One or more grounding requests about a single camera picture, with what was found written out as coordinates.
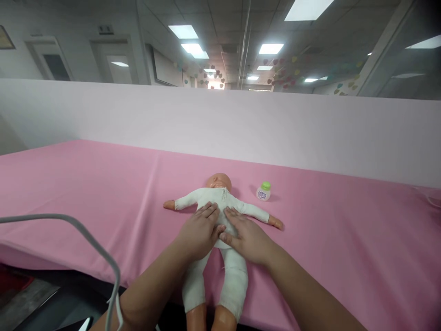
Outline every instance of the human hand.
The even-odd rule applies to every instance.
[[[166,201],[166,202],[164,202],[163,207],[165,209],[175,210],[175,201],[174,200]]]
[[[227,207],[224,213],[239,232],[239,237],[222,233],[220,239],[250,262],[267,265],[277,244],[256,223],[236,209]]]
[[[175,242],[186,252],[191,262],[204,258],[213,249],[225,225],[215,227],[220,210],[217,203],[207,203],[182,226]]]

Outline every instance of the doll head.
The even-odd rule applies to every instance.
[[[225,187],[229,192],[231,192],[231,180],[226,174],[220,172],[211,176],[208,179],[205,187],[208,188]]]

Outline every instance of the bottle label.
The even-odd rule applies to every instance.
[[[257,197],[259,199],[265,200],[266,199],[266,193],[262,192],[262,191],[259,191],[259,192],[257,192]]]

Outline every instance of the small bottle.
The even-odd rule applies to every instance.
[[[263,182],[262,185],[257,189],[256,197],[259,200],[267,201],[271,195],[271,184],[270,182]]]

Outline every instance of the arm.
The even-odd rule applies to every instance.
[[[266,211],[256,207],[254,205],[247,204],[238,200],[238,212],[241,214],[252,216],[263,223],[267,223],[276,227],[279,230],[283,229],[283,222],[273,215],[268,214]]]
[[[197,190],[190,192],[185,197],[182,197],[176,201],[175,200],[166,201],[164,202],[164,208],[171,210],[181,210],[191,205],[194,205],[201,197],[203,190],[204,188],[198,188]]]
[[[226,208],[225,215],[237,228],[239,238],[223,233],[220,239],[247,260],[266,267],[302,331],[366,330],[257,224],[234,209]]]
[[[154,330],[165,304],[190,263],[207,255],[225,230],[223,225],[213,229],[218,216],[217,204],[211,203],[194,213],[176,239],[124,292],[119,301],[124,318],[123,331]],[[107,312],[91,331],[104,331],[106,316]],[[115,331],[118,328],[116,311],[112,317],[112,331]]]

